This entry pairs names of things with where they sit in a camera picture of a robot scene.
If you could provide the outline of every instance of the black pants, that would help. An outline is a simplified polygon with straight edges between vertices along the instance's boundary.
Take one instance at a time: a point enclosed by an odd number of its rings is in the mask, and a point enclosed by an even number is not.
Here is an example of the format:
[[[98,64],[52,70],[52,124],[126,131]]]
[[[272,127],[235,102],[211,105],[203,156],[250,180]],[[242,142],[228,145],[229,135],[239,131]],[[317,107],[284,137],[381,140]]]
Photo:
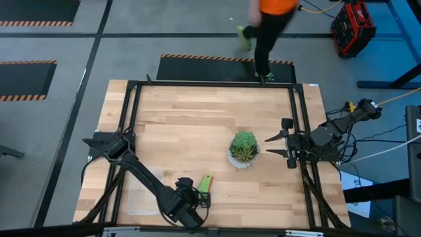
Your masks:
[[[244,37],[247,39],[256,38],[255,66],[259,75],[267,75],[269,68],[269,52],[275,46],[276,39],[288,25],[294,15],[295,8],[283,15],[272,15],[262,13],[262,20],[259,27],[247,26]]]

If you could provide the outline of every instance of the potted plant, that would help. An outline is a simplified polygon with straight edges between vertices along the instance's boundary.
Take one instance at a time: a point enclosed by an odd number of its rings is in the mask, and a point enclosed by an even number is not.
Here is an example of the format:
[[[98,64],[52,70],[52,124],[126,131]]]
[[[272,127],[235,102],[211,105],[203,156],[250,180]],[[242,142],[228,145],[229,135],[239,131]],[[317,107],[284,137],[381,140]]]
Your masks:
[[[252,132],[241,131],[235,134],[228,149],[228,161],[235,168],[245,169],[257,159],[259,147]]]

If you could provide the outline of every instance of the table leg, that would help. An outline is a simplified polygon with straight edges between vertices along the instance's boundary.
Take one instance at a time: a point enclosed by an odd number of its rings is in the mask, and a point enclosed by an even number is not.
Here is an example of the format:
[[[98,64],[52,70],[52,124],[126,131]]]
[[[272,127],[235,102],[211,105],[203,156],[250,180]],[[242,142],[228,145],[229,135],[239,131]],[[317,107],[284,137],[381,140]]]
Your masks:
[[[24,156],[25,153],[17,151],[15,149],[5,147],[3,145],[0,145],[0,155],[11,155],[13,157],[21,158]]]
[[[392,199],[396,195],[409,197],[409,178],[367,187],[351,188],[344,190],[343,194],[346,203]]]
[[[358,88],[366,89],[417,89],[421,87],[421,82],[410,82],[412,79],[421,75],[421,64],[416,65],[414,68],[409,70],[407,73],[402,75],[400,78],[393,82],[381,82],[381,81],[358,81]]]

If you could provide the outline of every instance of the green shoe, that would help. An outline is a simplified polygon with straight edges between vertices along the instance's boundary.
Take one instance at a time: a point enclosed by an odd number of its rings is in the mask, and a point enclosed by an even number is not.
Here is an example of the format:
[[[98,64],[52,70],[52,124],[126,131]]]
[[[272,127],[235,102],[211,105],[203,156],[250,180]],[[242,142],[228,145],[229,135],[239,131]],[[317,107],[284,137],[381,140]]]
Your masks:
[[[259,74],[257,72],[255,72],[255,77],[259,77]],[[263,78],[265,80],[269,80],[271,82],[276,81],[276,77],[273,73],[269,72],[269,74],[267,74],[266,76],[263,76]]]
[[[276,77],[275,77],[275,75],[274,75],[273,73],[271,73],[271,72],[269,72],[269,74],[267,74],[266,76],[264,76],[264,78],[265,78],[266,80],[271,81],[271,82],[276,81]]]
[[[247,39],[246,37],[244,37],[243,31],[244,31],[244,26],[238,26],[237,27],[237,31],[238,31],[238,38],[241,41],[241,44],[243,45],[243,48],[246,51],[250,51],[251,50],[251,39]]]

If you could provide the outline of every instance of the red toolbox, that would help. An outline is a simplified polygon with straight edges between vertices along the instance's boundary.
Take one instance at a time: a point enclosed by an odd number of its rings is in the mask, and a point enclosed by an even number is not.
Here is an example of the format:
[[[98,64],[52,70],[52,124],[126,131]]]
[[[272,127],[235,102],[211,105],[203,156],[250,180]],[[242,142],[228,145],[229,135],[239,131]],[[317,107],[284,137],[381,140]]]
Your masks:
[[[376,29],[364,2],[346,0],[331,27],[338,55],[357,56],[376,35]]]

